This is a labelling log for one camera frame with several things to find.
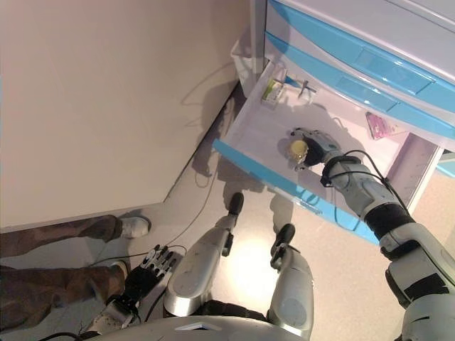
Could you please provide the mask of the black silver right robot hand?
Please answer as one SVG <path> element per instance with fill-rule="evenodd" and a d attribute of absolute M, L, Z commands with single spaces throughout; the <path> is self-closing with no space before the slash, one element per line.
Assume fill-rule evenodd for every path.
<path fill-rule="evenodd" d="M 323 131 L 299 127 L 291 131 L 290 137 L 288 157 L 293 162 L 295 171 L 325 164 L 342 154 L 339 144 Z"/>

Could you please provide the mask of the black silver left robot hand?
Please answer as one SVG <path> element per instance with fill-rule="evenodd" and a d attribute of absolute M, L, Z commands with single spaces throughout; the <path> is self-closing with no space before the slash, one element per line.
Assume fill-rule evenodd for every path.
<path fill-rule="evenodd" d="M 134 302 L 142 300 L 161 282 L 175 263 L 176 257 L 169 247 L 157 244 L 128 274 L 124 295 Z"/>

